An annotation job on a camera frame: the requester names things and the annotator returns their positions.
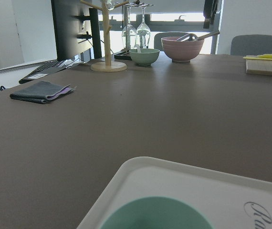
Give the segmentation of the green cup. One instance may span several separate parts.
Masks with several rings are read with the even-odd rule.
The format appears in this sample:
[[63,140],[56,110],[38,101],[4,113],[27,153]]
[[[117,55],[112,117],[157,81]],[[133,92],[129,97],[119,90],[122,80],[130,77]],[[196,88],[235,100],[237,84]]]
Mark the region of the green cup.
[[113,212],[102,229],[212,229],[193,207],[173,198],[146,197],[133,200]]

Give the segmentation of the cream rabbit tray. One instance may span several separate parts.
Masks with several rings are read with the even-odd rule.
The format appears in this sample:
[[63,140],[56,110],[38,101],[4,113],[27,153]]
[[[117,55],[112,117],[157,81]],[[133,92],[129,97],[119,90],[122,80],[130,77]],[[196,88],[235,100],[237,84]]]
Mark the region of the cream rabbit tray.
[[272,183],[140,156],[124,162],[79,224],[99,229],[124,204],[167,197],[200,212],[215,229],[272,229]]

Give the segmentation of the wooden cup tree stand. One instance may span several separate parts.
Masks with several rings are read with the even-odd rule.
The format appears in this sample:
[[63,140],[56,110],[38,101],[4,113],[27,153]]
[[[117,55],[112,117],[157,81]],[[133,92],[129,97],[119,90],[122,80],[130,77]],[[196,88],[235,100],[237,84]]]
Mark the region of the wooden cup tree stand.
[[80,1],[86,6],[92,7],[94,9],[100,10],[103,15],[103,30],[104,30],[104,44],[105,44],[105,61],[96,62],[91,65],[91,70],[96,72],[113,73],[119,72],[127,69],[127,65],[123,62],[114,62],[111,59],[111,49],[110,49],[110,30],[112,26],[109,23],[109,9],[108,0],[101,1],[101,7],[93,5],[92,3],[86,2],[84,0]]

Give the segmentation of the green bowl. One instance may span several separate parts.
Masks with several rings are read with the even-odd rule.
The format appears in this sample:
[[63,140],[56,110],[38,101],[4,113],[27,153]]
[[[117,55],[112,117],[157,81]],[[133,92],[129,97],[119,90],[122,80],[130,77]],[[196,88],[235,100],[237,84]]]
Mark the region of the green bowl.
[[140,49],[140,52],[138,52],[137,49],[131,49],[129,53],[132,61],[134,61],[136,64],[147,66],[157,61],[160,50]]

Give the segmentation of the pink bowl of ice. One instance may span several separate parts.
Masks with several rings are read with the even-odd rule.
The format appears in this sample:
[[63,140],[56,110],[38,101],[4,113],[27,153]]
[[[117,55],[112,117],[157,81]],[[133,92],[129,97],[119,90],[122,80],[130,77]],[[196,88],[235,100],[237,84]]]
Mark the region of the pink bowl of ice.
[[165,55],[173,62],[190,62],[197,57],[202,49],[204,40],[177,41],[178,37],[161,38]]

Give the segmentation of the hanging wine glass left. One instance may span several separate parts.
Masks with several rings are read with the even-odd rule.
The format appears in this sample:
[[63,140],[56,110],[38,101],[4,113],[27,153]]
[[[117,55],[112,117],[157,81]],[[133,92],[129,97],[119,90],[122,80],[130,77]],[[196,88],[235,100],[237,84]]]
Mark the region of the hanging wine glass left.
[[131,24],[130,20],[130,6],[123,6],[123,30],[122,42],[126,50],[134,49],[136,47],[136,29]]

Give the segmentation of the hanging wine glass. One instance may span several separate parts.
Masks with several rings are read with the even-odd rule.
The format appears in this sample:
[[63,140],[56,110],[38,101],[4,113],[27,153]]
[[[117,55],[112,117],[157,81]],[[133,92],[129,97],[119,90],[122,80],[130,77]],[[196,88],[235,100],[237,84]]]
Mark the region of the hanging wine glass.
[[126,50],[134,49],[136,47],[136,29],[131,24],[130,20],[130,6],[123,6],[123,30],[122,42]]
[[136,43],[140,48],[148,48],[151,30],[145,22],[145,9],[148,4],[142,5],[142,21],[136,30]]

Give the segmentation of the hanging wine glass right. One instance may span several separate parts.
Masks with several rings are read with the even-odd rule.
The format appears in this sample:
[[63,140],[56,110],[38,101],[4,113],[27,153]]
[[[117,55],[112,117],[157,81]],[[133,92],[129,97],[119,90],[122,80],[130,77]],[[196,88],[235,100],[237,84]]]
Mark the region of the hanging wine glass right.
[[136,30],[136,43],[140,48],[148,48],[151,30],[145,22],[145,9],[148,4],[142,5],[142,21]]

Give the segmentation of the grey chair behind bowl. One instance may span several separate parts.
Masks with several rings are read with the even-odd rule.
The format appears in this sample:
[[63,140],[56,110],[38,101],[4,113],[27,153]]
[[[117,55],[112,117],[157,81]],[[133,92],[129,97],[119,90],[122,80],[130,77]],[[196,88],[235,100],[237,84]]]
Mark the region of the grey chair behind bowl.
[[186,35],[186,34],[187,32],[181,32],[181,31],[168,31],[168,32],[157,33],[154,36],[154,49],[163,51],[161,39],[164,37],[182,37],[183,35]]

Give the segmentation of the black keyboard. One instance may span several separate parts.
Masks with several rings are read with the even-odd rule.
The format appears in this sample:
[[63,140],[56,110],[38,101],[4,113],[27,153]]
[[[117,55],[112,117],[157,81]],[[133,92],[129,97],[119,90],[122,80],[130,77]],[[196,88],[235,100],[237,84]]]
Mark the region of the black keyboard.
[[19,80],[19,84],[27,83],[35,79],[42,78],[46,75],[59,72],[66,68],[65,61],[46,61],[42,63],[39,67],[33,70],[31,73]]

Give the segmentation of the metal scoop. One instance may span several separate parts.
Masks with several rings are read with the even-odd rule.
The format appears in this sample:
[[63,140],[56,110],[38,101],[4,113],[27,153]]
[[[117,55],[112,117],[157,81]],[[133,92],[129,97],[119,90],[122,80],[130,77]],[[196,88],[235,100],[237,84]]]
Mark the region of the metal scoop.
[[204,40],[205,38],[212,37],[212,36],[219,35],[219,34],[220,34],[219,30],[207,33],[207,34],[199,36],[199,37],[197,35],[193,34],[193,33],[187,33],[187,34],[177,38],[176,41],[179,41],[179,42],[201,41],[201,40]]

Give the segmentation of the grey folded cloths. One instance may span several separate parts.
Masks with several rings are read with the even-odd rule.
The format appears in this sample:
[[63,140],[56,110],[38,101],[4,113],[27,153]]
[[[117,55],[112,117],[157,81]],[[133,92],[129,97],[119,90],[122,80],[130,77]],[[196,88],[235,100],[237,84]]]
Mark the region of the grey folded cloths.
[[10,94],[14,100],[45,104],[75,91],[71,85],[57,85],[48,81],[39,81],[27,88]]

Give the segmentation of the black laptop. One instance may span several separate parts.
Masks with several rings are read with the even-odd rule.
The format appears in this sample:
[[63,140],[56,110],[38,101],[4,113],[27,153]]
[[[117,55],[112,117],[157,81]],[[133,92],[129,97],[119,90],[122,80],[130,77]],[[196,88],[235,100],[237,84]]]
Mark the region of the black laptop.
[[52,17],[58,61],[77,55],[84,61],[87,51],[102,57],[98,10],[79,0],[52,0]]

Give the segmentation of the yellow plastic knife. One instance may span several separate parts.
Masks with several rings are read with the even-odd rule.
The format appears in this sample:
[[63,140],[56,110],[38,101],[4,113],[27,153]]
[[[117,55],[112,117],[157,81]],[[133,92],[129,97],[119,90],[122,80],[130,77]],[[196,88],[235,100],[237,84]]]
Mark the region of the yellow plastic knife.
[[247,55],[247,56],[244,56],[243,59],[272,61],[272,54],[269,53],[269,54],[261,54],[261,55]]

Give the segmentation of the wooden cutting board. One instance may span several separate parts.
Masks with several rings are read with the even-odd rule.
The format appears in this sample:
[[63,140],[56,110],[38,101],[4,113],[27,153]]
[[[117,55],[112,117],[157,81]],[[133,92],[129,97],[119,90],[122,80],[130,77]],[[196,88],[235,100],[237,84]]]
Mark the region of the wooden cutting board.
[[246,73],[272,76],[272,61],[246,60]]

